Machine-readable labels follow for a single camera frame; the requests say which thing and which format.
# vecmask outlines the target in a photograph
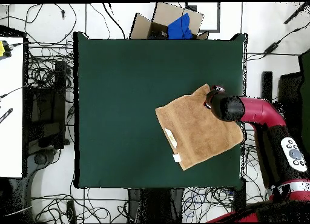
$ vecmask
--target yellow device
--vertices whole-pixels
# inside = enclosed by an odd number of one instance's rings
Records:
[[[0,41],[0,60],[9,58],[11,54],[11,50],[14,46],[8,45],[6,41]]]
[[[5,49],[4,49],[3,43],[2,41],[0,41],[0,56],[3,56],[4,52],[5,52]]]

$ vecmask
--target blue cloth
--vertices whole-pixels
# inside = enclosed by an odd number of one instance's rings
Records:
[[[169,39],[191,39],[193,35],[191,34],[191,30],[188,28],[189,25],[190,17],[188,16],[188,13],[186,13],[168,25]]]

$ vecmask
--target control buttons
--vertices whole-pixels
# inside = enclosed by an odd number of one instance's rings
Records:
[[[294,139],[291,137],[283,138],[281,140],[281,147],[290,167],[296,171],[307,171],[307,164],[303,158],[303,154],[299,151]]]
[[[303,156],[299,150],[296,150],[296,149],[289,150],[288,154],[293,159],[296,159],[296,160],[302,160],[303,159]]]

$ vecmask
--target brown towel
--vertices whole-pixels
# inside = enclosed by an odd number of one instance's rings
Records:
[[[174,152],[174,160],[186,170],[216,156],[243,140],[235,122],[218,120],[203,103],[208,84],[192,95],[184,95],[156,108],[159,123]]]

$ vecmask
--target green table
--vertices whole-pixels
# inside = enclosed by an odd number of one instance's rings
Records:
[[[239,188],[240,145],[183,171],[155,108],[205,83],[242,95],[244,40],[91,40],[74,33],[74,185]]]

